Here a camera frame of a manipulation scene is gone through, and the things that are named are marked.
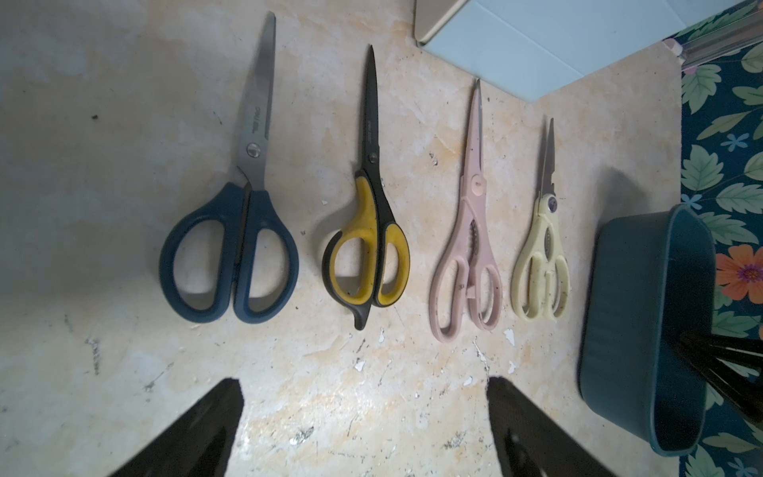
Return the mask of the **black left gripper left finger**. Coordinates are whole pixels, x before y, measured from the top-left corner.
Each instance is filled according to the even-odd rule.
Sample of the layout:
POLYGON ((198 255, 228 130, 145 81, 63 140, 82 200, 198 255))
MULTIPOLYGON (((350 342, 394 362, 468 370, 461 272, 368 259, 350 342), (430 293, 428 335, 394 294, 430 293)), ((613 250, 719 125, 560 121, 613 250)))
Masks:
POLYGON ((226 378, 115 476, 223 476, 244 409, 240 381, 226 378))

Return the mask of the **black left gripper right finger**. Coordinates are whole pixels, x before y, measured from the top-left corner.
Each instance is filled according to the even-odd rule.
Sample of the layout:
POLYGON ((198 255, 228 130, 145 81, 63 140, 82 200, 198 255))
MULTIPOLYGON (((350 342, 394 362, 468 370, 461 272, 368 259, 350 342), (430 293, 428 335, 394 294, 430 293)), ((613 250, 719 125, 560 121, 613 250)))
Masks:
POLYGON ((487 385, 489 421, 505 476, 611 476, 521 390, 503 377, 487 385))

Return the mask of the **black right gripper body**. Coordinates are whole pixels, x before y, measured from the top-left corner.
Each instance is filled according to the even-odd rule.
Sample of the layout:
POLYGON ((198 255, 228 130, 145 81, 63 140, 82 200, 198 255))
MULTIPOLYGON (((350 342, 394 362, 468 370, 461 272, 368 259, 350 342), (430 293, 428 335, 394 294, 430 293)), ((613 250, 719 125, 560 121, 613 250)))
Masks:
POLYGON ((752 425, 762 425, 762 342, 684 333, 679 355, 752 425))

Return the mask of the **teal plastic storage box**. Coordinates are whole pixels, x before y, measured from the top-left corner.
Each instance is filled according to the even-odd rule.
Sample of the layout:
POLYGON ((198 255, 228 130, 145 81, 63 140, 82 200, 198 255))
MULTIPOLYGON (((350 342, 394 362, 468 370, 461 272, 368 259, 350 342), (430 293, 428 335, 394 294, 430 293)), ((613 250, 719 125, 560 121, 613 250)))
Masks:
POLYGON ((674 457, 705 421, 705 380, 678 354, 713 325, 715 242, 684 205, 613 219, 598 236, 579 364, 586 405, 674 457))

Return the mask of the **cream kitchen scissors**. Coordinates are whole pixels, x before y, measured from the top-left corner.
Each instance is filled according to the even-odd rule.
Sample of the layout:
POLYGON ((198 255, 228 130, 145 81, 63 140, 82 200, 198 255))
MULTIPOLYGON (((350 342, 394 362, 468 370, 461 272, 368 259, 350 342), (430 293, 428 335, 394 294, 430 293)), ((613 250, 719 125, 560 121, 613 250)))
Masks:
POLYGON ((532 222, 511 282, 512 308, 526 320, 562 318, 570 295, 569 268, 558 228, 560 201, 554 172, 556 139, 554 120, 550 119, 542 136, 532 222))

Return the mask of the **pink kitchen scissors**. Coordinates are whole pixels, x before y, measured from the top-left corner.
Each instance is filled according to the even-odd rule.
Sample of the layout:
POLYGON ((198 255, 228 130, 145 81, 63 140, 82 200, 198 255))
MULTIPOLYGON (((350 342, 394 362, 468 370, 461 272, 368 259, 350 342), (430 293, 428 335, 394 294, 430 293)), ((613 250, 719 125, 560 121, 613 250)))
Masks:
POLYGON ((483 161, 481 82, 474 81, 454 228, 435 270, 429 294, 429 323, 440 343, 455 340, 465 310, 475 326, 491 331, 503 307, 503 284, 488 235, 487 179, 483 161), (439 320, 438 296, 447 268, 457 264, 449 322, 439 320))

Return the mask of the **dark blue handled scissors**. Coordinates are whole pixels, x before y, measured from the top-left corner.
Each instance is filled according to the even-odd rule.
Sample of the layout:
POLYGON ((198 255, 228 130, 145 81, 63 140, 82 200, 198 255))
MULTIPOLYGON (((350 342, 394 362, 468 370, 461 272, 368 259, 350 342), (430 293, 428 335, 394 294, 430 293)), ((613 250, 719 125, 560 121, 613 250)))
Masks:
POLYGON ((279 218, 265 188, 270 121, 275 79, 276 16, 269 12, 264 20, 258 52, 250 69, 244 98, 238 146, 234 163, 246 178, 246 185, 228 182, 203 206, 181 219, 169 233, 159 258, 159 281, 172 309, 182 318, 197 324, 214 322, 224 315, 229 304, 244 323, 260 324, 274 318, 292 296, 299 274, 299 254, 295 240, 279 218), (224 236, 218 279, 212 304, 199 309, 184 299, 175 278, 177 252, 188 232, 206 222, 222 225, 224 236), (256 245, 260 232, 278 236, 287 256, 282 292, 262 310, 250 307, 250 286, 254 277, 256 245))

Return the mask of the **yellow black handled scissors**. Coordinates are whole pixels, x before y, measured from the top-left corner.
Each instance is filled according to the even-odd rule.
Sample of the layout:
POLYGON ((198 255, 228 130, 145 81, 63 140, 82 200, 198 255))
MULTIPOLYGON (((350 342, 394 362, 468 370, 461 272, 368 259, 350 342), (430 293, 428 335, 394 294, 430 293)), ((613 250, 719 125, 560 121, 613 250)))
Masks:
POLYGON ((355 172, 359 201, 354 218, 328 242, 322 258, 322 278, 330 296, 354 315, 358 331, 366 328, 372 307, 395 305, 409 282, 411 251, 385 196, 381 177, 379 97, 376 56, 368 47, 360 131, 360 168, 355 172), (356 291, 341 288, 336 260, 349 240, 360 240, 362 266, 356 291))

